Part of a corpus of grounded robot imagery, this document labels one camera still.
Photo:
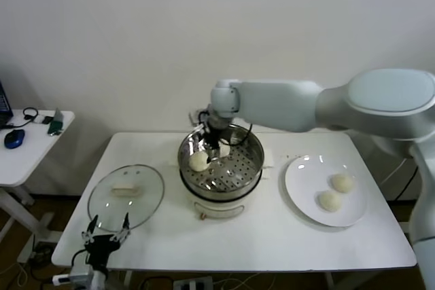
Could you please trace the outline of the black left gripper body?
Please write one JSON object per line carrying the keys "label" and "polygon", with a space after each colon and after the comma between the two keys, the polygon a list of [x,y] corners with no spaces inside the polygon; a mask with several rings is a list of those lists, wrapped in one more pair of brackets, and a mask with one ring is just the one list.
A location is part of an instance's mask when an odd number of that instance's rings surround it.
{"label": "black left gripper body", "polygon": [[106,266],[109,256],[121,247],[121,242],[114,234],[98,235],[86,240],[84,248],[89,254],[91,266]]}

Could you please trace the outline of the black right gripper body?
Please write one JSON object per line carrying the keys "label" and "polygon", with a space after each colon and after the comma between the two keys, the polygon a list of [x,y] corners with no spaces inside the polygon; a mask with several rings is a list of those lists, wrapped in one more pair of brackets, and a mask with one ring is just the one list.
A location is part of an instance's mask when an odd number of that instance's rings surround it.
{"label": "black right gripper body", "polygon": [[206,150],[217,150],[220,148],[221,129],[214,128],[212,126],[204,126],[203,138],[205,140]]}

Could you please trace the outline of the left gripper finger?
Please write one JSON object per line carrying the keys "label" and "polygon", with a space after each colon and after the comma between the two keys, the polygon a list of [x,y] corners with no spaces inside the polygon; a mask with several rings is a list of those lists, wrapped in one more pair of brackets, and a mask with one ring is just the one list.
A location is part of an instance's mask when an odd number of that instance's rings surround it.
{"label": "left gripper finger", "polygon": [[111,237],[112,241],[125,241],[128,235],[130,234],[130,221],[129,221],[129,213],[125,214],[123,223],[122,223],[122,229],[114,234]]}
{"label": "left gripper finger", "polygon": [[82,232],[82,240],[84,243],[89,243],[92,241],[92,235],[94,233],[94,229],[96,228],[98,218],[99,216],[95,215],[88,224],[86,231]]}

